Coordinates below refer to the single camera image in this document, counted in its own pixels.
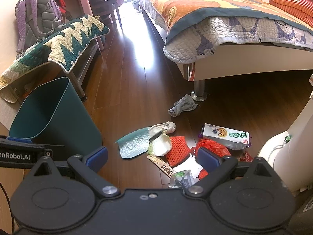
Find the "green cream quilted mat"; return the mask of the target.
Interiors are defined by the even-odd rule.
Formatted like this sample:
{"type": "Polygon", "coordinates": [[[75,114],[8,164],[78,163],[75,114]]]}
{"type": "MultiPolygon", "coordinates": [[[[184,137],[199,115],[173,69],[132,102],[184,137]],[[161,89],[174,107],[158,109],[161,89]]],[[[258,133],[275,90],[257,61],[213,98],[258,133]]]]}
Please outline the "green cream quilted mat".
{"type": "Polygon", "coordinates": [[[28,48],[1,74],[1,98],[16,103],[17,98],[7,87],[48,63],[60,66],[69,74],[90,42],[109,32],[110,29],[105,24],[88,14],[67,23],[60,31],[28,48]]]}

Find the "metal bed leg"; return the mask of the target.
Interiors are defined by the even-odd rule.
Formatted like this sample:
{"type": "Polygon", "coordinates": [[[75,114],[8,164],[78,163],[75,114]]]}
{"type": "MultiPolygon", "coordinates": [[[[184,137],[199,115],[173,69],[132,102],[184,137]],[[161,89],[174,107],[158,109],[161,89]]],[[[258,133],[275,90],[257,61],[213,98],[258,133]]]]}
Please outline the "metal bed leg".
{"type": "Polygon", "coordinates": [[[207,95],[205,93],[205,80],[199,80],[194,82],[194,90],[191,92],[191,97],[194,101],[205,101],[207,95]]]}

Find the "dark wooden chair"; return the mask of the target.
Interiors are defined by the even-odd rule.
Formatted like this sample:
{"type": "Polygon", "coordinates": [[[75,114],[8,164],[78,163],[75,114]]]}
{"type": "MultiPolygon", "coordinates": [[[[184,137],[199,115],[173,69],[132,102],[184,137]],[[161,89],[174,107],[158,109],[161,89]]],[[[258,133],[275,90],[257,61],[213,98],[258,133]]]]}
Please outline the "dark wooden chair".
{"type": "Polygon", "coordinates": [[[121,15],[117,0],[89,0],[94,16],[98,16],[102,23],[116,24],[119,22],[122,28],[121,15]]]}

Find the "dark green trash bin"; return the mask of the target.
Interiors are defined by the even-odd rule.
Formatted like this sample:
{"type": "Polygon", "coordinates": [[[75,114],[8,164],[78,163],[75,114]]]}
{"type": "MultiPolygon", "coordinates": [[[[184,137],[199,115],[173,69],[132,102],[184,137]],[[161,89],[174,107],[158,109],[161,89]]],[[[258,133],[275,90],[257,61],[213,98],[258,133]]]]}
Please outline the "dark green trash bin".
{"type": "Polygon", "coordinates": [[[42,84],[27,96],[9,136],[54,145],[54,160],[87,155],[102,146],[100,131],[67,77],[42,84]]]}

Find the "red plastic bag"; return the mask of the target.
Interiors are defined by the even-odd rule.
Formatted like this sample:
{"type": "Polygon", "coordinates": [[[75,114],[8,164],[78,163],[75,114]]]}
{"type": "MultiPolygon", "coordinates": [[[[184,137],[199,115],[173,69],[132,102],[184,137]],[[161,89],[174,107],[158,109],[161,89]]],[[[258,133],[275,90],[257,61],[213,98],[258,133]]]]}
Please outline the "red plastic bag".
{"type": "Polygon", "coordinates": [[[229,150],[211,139],[200,139],[197,145],[191,148],[191,154],[196,162],[202,166],[198,179],[202,180],[209,173],[221,165],[224,156],[231,156],[229,150]]]}

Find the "teal bubble mailer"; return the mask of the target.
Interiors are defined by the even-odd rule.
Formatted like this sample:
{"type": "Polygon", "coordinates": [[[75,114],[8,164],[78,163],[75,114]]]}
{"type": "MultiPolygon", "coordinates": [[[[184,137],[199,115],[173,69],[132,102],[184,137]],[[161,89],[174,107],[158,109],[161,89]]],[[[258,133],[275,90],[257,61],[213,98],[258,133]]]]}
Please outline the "teal bubble mailer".
{"type": "Polygon", "coordinates": [[[132,159],[148,151],[148,127],[133,131],[116,141],[123,159],[132,159]]]}

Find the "white tissue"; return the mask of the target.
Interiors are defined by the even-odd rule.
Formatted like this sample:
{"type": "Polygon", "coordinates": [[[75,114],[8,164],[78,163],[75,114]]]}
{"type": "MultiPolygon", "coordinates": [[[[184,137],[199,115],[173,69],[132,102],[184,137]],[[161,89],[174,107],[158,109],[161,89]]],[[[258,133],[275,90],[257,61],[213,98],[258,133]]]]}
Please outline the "white tissue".
{"type": "Polygon", "coordinates": [[[149,127],[148,154],[158,157],[166,155],[172,149],[172,142],[169,134],[174,133],[176,128],[176,124],[172,121],[149,127]]]}

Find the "wooden ruler stick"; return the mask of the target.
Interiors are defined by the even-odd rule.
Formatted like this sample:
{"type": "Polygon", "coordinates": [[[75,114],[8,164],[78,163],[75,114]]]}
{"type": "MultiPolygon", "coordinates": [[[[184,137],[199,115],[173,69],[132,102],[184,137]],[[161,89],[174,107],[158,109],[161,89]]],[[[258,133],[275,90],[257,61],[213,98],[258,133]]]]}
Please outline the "wooden ruler stick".
{"type": "Polygon", "coordinates": [[[174,170],[158,156],[149,154],[147,158],[156,165],[167,177],[171,178],[174,170]]]}

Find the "silver green snack wrapper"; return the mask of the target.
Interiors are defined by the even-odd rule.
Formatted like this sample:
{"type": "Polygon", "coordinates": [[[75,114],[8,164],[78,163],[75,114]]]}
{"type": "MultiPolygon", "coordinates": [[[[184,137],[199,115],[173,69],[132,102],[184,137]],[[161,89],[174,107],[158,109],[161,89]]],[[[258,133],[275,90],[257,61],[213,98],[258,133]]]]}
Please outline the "silver green snack wrapper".
{"type": "Polygon", "coordinates": [[[200,180],[194,178],[190,170],[183,170],[180,172],[174,172],[171,175],[168,187],[170,189],[182,189],[184,192],[200,180]]]}

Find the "purple grey backpack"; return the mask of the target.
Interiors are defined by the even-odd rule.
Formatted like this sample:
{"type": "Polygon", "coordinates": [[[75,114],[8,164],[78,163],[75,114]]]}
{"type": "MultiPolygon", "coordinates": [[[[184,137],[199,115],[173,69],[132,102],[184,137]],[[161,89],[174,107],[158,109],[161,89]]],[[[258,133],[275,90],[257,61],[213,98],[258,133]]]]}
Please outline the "purple grey backpack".
{"type": "Polygon", "coordinates": [[[20,57],[35,43],[43,41],[63,25],[63,18],[55,0],[19,0],[15,6],[19,31],[16,53],[20,57]]]}

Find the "white cylindrical appliance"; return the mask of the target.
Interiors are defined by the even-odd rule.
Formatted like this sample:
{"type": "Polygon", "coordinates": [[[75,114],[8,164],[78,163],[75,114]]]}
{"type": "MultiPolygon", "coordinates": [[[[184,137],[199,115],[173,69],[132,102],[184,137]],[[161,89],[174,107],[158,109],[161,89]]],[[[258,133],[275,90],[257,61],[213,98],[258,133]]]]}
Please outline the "white cylindrical appliance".
{"type": "Polygon", "coordinates": [[[293,194],[312,188],[312,96],[293,124],[270,138],[258,156],[270,164],[293,194]]]}

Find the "bed with orange blanket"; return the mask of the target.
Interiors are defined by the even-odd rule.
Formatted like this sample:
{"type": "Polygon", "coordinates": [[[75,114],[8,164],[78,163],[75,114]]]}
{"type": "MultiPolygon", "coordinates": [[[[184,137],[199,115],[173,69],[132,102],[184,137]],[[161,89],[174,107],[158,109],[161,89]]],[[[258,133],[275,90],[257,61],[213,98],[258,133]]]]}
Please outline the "bed with orange blanket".
{"type": "Polygon", "coordinates": [[[312,69],[312,27],[261,0],[139,0],[185,79],[312,69]]]}

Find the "white snack package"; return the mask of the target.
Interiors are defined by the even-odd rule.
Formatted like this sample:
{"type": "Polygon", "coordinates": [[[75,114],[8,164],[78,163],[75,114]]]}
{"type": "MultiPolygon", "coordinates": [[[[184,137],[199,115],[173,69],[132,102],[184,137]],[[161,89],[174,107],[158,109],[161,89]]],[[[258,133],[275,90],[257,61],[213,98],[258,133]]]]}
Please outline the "white snack package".
{"type": "Polygon", "coordinates": [[[211,139],[234,151],[244,150],[251,146],[250,134],[248,132],[208,123],[205,123],[202,127],[199,138],[211,139]]]}

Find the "small dark red wrapper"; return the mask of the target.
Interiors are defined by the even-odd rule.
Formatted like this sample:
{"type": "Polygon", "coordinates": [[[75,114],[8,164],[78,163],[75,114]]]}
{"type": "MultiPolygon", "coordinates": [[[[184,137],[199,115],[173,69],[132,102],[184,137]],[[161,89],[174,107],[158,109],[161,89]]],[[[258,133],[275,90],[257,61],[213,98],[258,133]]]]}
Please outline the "small dark red wrapper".
{"type": "Polygon", "coordinates": [[[247,151],[244,151],[239,159],[241,162],[253,162],[254,158],[247,151]]]}

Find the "grey paper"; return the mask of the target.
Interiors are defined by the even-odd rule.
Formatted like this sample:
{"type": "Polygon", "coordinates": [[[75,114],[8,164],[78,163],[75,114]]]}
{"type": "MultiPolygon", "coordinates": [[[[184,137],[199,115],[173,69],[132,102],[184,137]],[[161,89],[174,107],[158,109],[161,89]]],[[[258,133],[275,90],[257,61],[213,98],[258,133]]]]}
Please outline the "grey paper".
{"type": "Polygon", "coordinates": [[[174,103],[174,106],[168,110],[171,117],[177,117],[182,112],[193,111],[197,108],[198,104],[192,99],[189,94],[186,94],[179,101],[174,103]]]}

